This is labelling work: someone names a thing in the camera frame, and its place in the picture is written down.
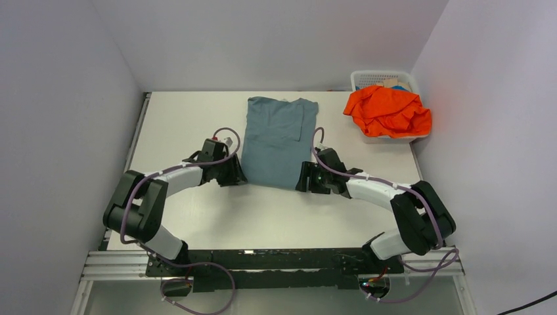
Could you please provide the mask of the grey-blue t shirt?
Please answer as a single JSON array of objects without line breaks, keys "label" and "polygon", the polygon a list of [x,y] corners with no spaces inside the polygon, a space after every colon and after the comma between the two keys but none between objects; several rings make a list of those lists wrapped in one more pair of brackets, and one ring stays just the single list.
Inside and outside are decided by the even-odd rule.
[{"label": "grey-blue t shirt", "polygon": [[248,99],[246,130],[240,158],[250,184],[293,190],[310,146],[319,105],[263,96]]}]

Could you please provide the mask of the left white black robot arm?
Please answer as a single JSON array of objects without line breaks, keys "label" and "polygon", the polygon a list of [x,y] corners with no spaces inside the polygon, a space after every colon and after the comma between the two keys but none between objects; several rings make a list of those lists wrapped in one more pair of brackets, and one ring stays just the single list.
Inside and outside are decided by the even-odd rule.
[{"label": "left white black robot arm", "polygon": [[166,200],[213,180],[220,187],[246,184],[230,145],[230,140],[208,138],[201,150],[178,165],[151,174],[126,171],[104,212],[103,225],[117,232],[123,243],[136,243],[163,257],[162,265],[171,275],[183,274],[190,263],[189,246],[163,226]]}]

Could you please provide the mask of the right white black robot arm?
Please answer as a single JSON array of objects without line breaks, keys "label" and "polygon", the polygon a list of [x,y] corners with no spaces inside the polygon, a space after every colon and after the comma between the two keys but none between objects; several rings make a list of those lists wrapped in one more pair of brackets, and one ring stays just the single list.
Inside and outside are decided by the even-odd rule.
[{"label": "right white black robot arm", "polygon": [[332,148],[315,149],[314,154],[314,162],[301,165],[297,191],[367,201],[391,211],[395,218],[396,228],[373,237],[363,247],[362,264],[369,272],[380,271],[395,256],[425,255],[456,231],[454,218],[429,182],[400,184],[362,169],[347,169]]}]

